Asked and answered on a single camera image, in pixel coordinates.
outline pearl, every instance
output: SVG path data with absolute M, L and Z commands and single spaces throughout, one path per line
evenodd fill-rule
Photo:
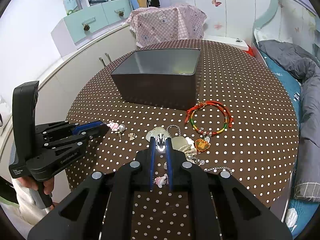
M 125 125 L 124 124 L 119 125 L 118 130 L 122 132 L 125 131 Z

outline pink figurine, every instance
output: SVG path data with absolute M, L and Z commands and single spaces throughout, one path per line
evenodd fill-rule
M 109 123 L 107 123 L 107 126 L 110 127 L 110 128 L 111 128 L 111 131 L 113 131 L 113 132 L 117 132 L 117 131 L 119 130 L 119 129 L 118 129 L 119 124 L 116 123 L 116 122 L 111 122 L 111 121 L 109 121 Z
M 167 178 L 167 174 L 165 174 L 163 177 L 156 177 L 154 183 L 156 183 L 159 188 L 162 188 L 162 185 L 166 183 Z

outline silver screw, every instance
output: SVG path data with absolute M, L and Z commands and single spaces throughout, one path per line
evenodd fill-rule
M 91 177 L 93 179 L 100 179 L 102 177 L 102 173 L 100 171 L 95 171 L 94 173 L 92 173 Z
M 140 166 L 140 162 L 137 162 L 137 161 L 130 162 L 130 166 L 132 168 L 138 168 Z
M 221 172 L 220 172 L 220 176 L 223 177 L 223 178 L 225 178 L 225 179 L 227 179 L 227 178 L 230 177 L 230 173 L 227 172 L 227 171 L 221 171 Z
M 182 164 L 182 167 L 184 167 L 184 168 L 186 168 L 186 169 L 189 169 L 189 168 L 192 167 L 192 163 L 191 163 L 191 162 L 184 162 L 184 163 Z

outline dark brown storage bin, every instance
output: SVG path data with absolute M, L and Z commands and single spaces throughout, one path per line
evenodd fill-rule
M 138 50 L 111 76 L 126 102 L 188 110 L 201 82 L 199 49 Z

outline round table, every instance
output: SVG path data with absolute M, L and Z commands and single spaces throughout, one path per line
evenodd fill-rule
M 143 49 L 159 48 L 200 48 L 203 76 L 198 99 L 222 102 L 234 118 L 232 128 L 212 137 L 208 151 L 198 154 L 205 160 L 201 167 L 228 166 L 235 178 L 270 206 L 290 178 L 298 149 L 297 120 L 282 84 L 254 57 L 223 43 L 179 40 Z M 93 171 L 113 172 L 132 161 L 138 151 L 147 148 L 145 136 L 156 126 L 176 124 L 182 136 L 199 138 L 189 122 L 184 125 L 185 111 L 122 100 L 110 73 L 127 56 L 97 73 L 70 108 L 70 122 L 111 120 L 127 127 L 121 140 L 109 131 L 102 141 L 89 143 L 85 157 L 66 169 L 71 190 Z M 223 115 L 213 106 L 199 110 L 195 120 L 205 130 L 223 126 Z M 170 130 L 173 137 L 178 135 L 174 129 Z M 133 141 L 128 137 L 131 132 L 137 135 Z M 165 173 L 164 163 L 164 157 L 156 160 L 155 177 Z M 188 208 L 187 193 L 170 192 L 166 186 L 160 189 L 155 185 L 152 192 L 135 192 L 132 239 L 185 239 L 191 233 Z

